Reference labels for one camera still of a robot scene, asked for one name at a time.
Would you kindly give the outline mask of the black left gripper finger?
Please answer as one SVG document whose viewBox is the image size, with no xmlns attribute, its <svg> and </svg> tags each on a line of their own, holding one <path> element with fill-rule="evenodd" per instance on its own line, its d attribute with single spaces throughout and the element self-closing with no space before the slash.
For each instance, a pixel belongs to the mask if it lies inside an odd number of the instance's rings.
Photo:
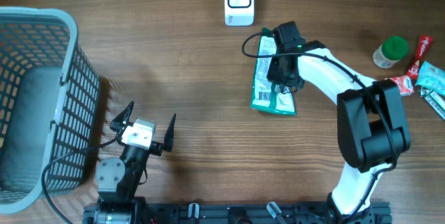
<svg viewBox="0 0 445 224">
<path fill-rule="evenodd" d="M 131 113 L 133 111 L 133 107 L 134 107 L 134 102 L 130 101 L 127 107 L 112 119 L 110 123 L 110 128 L 124 129 L 127 126 L 127 123 L 129 122 Z"/>
<path fill-rule="evenodd" d="M 167 152 L 171 152 L 173 149 L 176 117 L 177 114 L 175 113 L 170 121 L 170 124 L 168 125 L 167 131 L 164 136 L 163 150 Z"/>
</svg>

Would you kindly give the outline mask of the green snack bag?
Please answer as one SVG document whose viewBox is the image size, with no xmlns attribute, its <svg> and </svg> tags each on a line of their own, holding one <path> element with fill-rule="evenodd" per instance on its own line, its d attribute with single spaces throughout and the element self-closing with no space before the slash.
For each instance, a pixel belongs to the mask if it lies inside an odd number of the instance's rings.
<svg viewBox="0 0 445 224">
<path fill-rule="evenodd" d="M 254 67 L 250 107 L 254 110 L 278 115 L 296 115 L 293 92 L 267 80 L 272 58 L 258 58 Z"/>
</svg>

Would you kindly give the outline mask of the green lid peanut butter jar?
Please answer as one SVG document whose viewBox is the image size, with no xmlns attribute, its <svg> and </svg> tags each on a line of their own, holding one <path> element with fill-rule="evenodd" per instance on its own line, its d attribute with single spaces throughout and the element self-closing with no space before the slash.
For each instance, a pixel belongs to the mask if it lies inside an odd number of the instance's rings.
<svg viewBox="0 0 445 224">
<path fill-rule="evenodd" d="M 373 53 L 373 62 L 381 68 L 391 68 L 409 52 L 407 41 L 400 36 L 387 38 Z"/>
</svg>

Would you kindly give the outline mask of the orange tissue pack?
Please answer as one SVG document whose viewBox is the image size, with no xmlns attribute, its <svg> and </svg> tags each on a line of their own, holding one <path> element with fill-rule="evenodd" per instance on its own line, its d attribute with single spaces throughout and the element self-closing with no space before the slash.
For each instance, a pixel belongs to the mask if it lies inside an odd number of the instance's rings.
<svg viewBox="0 0 445 224">
<path fill-rule="evenodd" d="M 399 89 L 400 95 L 408 96 L 414 93 L 414 86 L 412 85 L 412 80 L 409 76 L 403 75 L 399 77 L 391 77 L 392 80 Z"/>
</svg>

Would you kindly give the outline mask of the red candy bar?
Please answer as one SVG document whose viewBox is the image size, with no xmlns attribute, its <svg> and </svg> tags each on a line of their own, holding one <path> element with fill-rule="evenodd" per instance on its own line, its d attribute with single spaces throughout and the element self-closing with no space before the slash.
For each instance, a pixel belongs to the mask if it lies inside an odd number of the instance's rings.
<svg viewBox="0 0 445 224">
<path fill-rule="evenodd" d="M 419 75 L 419 70 L 422 64 L 423 57 L 425 56 L 427 50 L 431 46 L 433 41 L 433 37 L 429 35 L 421 35 L 419 37 L 418 46 L 415 51 L 414 59 L 412 64 L 409 66 L 406 75 L 413 79 L 417 80 Z"/>
</svg>

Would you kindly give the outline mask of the teal wet wipes pack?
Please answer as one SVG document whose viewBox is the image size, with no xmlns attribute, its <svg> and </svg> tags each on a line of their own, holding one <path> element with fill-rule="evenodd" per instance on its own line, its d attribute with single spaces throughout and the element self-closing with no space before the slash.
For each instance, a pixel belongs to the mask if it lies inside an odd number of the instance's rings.
<svg viewBox="0 0 445 224">
<path fill-rule="evenodd" d="M 425 61 L 419 70 L 416 85 L 445 96 L 444 71 Z"/>
</svg>

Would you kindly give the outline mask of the green white small packet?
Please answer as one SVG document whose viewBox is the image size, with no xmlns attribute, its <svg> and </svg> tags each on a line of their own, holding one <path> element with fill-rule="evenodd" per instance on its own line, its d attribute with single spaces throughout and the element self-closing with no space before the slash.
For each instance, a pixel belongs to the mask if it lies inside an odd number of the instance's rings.
<svg viewBox="0 0 445 224">
<path fill-rule="evenodd" d="M 435 91 L 421 88 L 420 96 L 429 103 L 429 105 L 435 110 L 435 112 L 440 116 L 442 120 L 445 119 L 445 113 L 444 113 L 444 100 L 442 97 L 437 94 Z"/>
</svg>

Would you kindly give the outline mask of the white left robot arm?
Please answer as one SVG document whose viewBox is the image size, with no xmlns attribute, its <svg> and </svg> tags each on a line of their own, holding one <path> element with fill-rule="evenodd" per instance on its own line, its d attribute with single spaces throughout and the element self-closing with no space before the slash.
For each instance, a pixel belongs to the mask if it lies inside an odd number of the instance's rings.
<svg viewBox="0 0 445 224">
<path fill-rule="evenodd" d="M 156 123 L 139 118 L 130 121 L 134 103 L 111 121 L 110 128 L 124 149 L 119 157 L 100 161 L 95 171 L 97 203 L 84 208 L 83 223 L 157 223 L 156 214 L 144 197 L 136 197 L 141 177 L 147 175 L 149 156 L 170 152 L 174 143 L 173 116 L 162 143 L 153 140 Z"/>
</svg>

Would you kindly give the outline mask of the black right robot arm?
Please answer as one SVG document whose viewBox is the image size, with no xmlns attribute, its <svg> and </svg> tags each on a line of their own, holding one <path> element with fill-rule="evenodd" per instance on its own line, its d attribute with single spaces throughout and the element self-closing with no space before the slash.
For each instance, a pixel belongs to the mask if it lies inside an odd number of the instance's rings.
<svg viewBox="0 0 445 224">
<path fill-rule="evenodd" d="M 267 78 L 280 91 L 310 82 L 337 107 L 337 141 L 345 161 L 329 195 L 325 219 L 350 223 L 364 217 L 384 173 L 393 171 L 411 145 L 398 86 L 390 79 L 362 76 L 336 59 L 321 42 L 307 42 L 295 22 L 271 31 L 277 47 Z"/>
</svg>

